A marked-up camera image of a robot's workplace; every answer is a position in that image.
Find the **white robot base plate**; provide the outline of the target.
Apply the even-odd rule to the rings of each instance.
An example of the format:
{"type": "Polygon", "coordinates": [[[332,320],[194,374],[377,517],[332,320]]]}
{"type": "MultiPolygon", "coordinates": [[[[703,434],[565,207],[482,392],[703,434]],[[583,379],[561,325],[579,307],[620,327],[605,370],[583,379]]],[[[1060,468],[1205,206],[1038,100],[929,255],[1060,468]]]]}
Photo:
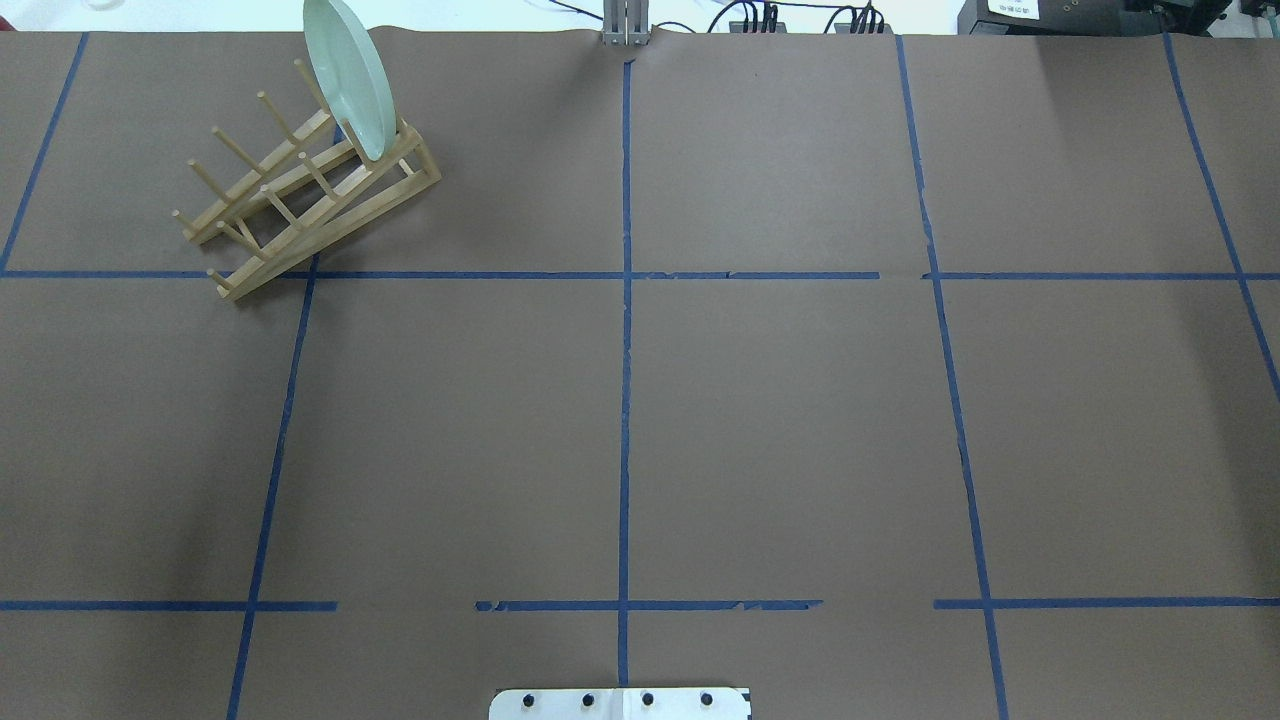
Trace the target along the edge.
{"type": "Polygon", "coordinates": [[[732,687],[508,689],[489,719],[750,719],[749,691],[732,687]]]}

